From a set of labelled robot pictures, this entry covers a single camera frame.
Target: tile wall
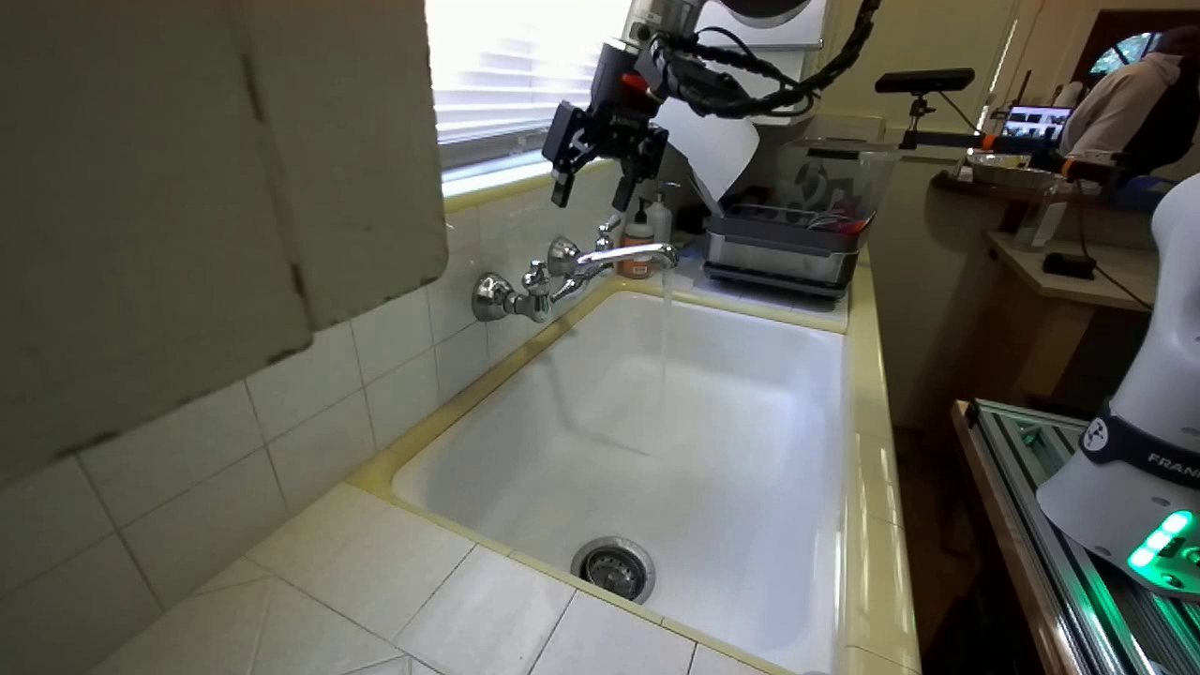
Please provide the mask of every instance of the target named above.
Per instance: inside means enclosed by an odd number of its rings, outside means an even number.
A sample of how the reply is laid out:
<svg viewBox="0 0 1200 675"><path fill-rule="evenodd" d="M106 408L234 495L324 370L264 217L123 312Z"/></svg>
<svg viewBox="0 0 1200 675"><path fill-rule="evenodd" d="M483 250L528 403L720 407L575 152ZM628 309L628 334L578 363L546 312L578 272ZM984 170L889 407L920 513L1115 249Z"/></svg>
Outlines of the tile wall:
<svg viewBox="0 0 1200 675"><path fill-rule="evenodd" d="M614 170L451 210L446 273L315 347L0 492L0 664L84 670L528 340L481 325L481 272L520 278L556 234L591 245Z"/></svg>

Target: yellow countertop edge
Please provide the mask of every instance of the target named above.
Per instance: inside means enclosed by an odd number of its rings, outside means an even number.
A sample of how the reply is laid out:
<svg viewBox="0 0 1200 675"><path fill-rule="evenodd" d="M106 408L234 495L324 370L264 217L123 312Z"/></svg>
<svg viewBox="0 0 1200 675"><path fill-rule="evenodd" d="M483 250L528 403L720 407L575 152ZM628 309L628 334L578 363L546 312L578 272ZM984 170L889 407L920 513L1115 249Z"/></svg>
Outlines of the yellow countertop edge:
<svg viewBox="0 0 1200 675"><path fill-rule="evenodd" d="M426 510L419 510L419 508L414 508L414 502L405 502L405 499L396 499L394 495L394 489L389 489L389 482L394 482L394 474L410 463L410 457L415 457L426 443L434 443L446 429L453 429L460 415L468 415L481 403L486 403L496 390L501 390L524 363L533 363L539 353L546 353L564 334L571 334L589 312L596 312L606 298L614 298L614 294L650 294L650 298L663 298L663 290L656 285L656 280L628 280L628 278L603 278L589 298L580 298L571 312L564 312L558 318L550 318L543 330L536 330L520 350L514 350L508 362L498 362L493 370L483 370L474 385L465 385L460 394L453 394L446 407L438 407L433 415L423 415L414 430L405 430L396 443L389 443L378 457L373 457L358 477L350 477L350 483L353 489L361 489L361 492L366 492L366 495L376 495L376 499L384 499L384 502L389 502L389 508L403 508L403 510L410 510L410 513L415 513L415 519L423 519L423 523L433 523L433 527L438 527L438 529L451 529L451 532L459 532L459 535L465 535L465 542L474 542L474 545L481 545L481 547L486 547L486 552L496 552L496 557L508 557L508 558L514 558L514 564L520 564L520 565L533 565L533 569L539 569L539 574L546 574L546 577L556 577L556 583L564 583L564 584L575 584L578 592L589 592L589 595L596 595L596 599L603 599L603 604L614 604L614 607L623 607L623 612L635 612L635 614L643 614L646 624L654 624L654 625L663 625L663 632L671 632L671 635L678 635L678 639L685 639L685 643L698 643L698 645L705 645L705 649L713 649L713 652L723 652L723 657L730 657L730 659L738 659L738 664L745 664L745 668L755 668L755 670L783 670L783 668L778 668L778 664L769 664L769 659L761 659L761 657L755 657L755 652L744 652L744 649L734 649L734 645L723 645L720 639L713 639L713 635L701 635L701 632L694 632L694 625L683 625L683 624L676 624L676 618L666 618L666 614L656 614L656 612L650 612L650 607L643 607L643 604L629 604L629 599L620 599L620 595L611 595L611 592L601 592L601 588L591 588L591 584L586 584L586 583L578 583L578 577L571 577L571 574L564 574L564 569L556 569L556 565L543 565L539 558L528 558L528 557L520 557L520 552L514 552L514 547L508 547L508 545L498 545L498 542L486 542L486 535L481 535L481 532L474 532L474 529L465 529L465 527L459 527L459 523L451 523L451 519L438 519L438 513L426 513ZM761 314L761 318L778 318L778 324L799 324L799 325L816 325L816 330L836 330L836 324L820 324L820 318L799 318L799 314L783 314L783 312L769 312L769 309L744 309L744 304L734 304L734 300L718 300L718 298L676 298L676 300L683 300L683 304L701 304L701 309L734 309L734 312L744 312L744 314ZM845 468L845 523L851 523L851 519L864 519L866 510L851 499L851 483L855 482L864 482L864 474L860 474L860 465L864 465L864 457L855 457L855 450L860 450L860 443L851 443L855 435L876 435L876 430L871 430L871 429L864 429L864 425L871 425L871 422L889 422L889 408L886 408L886 379L883 379L883 340L876 340L876 312L874 312L874 278L871 278L871 267L866 262L860 262L860 272L855 272L855 280L851 280L851 318L849 318L849 350L851 350L851 403L864 403L860 394L864 390L874 390L874 399L871 403L883 403L883 408L871 408L871 412L851 412L851 430L849 430L849 450L851 450L851 457L849 457L849 468ZM851 577L864 577L860 569L841 569L841 604L849 604L849 584L851 584ZM889 659L889 664L920 664L916 659L916 639L909 643L909 645L896 645L896 652L889 657L889 652L876 652L871 643L864 643L864 635L855 632L855 624L849 624L849 618L841 618L841 649L836 649L836 659L841 664L849 664L851 659L851 652L871 652L871 657L876 657L876 659Z"/></svg>
<svg viewBox="0 0 1200 675"><path fill-rule="evenodd" d="M909 574L909 542L900 510L900 477L896 477L896 443L889 415L889 379L883 363L883 330L876 330L876 298L871 262L860 262L851 285L851 385L849 407L855 408L849 429L849 465L845 465L845 569L841 569L841 664L855 664L855 652L871 652L874 664L891 670L920 668L916 607L911 607L911 574ZM871 557L891 557L896 565L871 569ZM851 607L851 599L891 588L896 607L871 612Z"/></svg>

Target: cabinet door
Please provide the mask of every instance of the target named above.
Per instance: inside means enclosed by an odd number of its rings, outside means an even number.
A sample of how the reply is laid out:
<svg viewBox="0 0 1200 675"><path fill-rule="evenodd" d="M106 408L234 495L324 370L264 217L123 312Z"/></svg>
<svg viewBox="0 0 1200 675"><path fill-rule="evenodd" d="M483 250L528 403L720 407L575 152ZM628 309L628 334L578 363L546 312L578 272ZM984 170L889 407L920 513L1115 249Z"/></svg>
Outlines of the cabinet door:
<svg viewBox="0 0 1200 675"><path fill-rule="evenodd" d="M446 267L419 0L244 0L315 325Z"/></svg>
<svg viewBox="0 0 1200 675"><path fill-rule="evenodd" d="M219 0L5 7L0 312L0 483L306 340Z"/></svg>

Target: monitor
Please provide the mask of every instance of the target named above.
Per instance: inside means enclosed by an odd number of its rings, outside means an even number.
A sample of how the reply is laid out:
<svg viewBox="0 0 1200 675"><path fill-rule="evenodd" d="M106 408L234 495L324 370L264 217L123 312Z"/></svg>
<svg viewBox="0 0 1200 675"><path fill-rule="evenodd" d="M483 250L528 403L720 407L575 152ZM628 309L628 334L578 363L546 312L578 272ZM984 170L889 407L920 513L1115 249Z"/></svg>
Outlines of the monitor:
<svg viewBox="0 0 1200 675"><path fill-rule="evenodd" d="M1004 119L1004 140L1049 140L1058 143L1071 109L1061 107L1013 107Z"/></svg>

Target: window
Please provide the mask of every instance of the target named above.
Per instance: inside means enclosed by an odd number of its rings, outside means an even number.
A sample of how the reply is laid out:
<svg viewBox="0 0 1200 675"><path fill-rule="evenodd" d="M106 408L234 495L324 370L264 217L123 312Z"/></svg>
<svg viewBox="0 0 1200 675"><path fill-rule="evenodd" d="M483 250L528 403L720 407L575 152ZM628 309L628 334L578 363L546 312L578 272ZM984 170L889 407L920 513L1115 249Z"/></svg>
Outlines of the window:
<svg viewBox="0 0 1200 675"><path fill-rule="evenodd" d="M586 107L629 0L426 0L443 170L539 152L558 102Z"/></svg>
<svg viewBox="0 0 1200 675"><path fill-rule="evenodd" d="M1156 29L1139 29L1139 34L1123 37L1119 47L1104 49L1104 55L1091 64L1089 77L1110 77L1125 64L1145 59L1158 47L1158 37L1163 34L1156 34Z"/></svg>

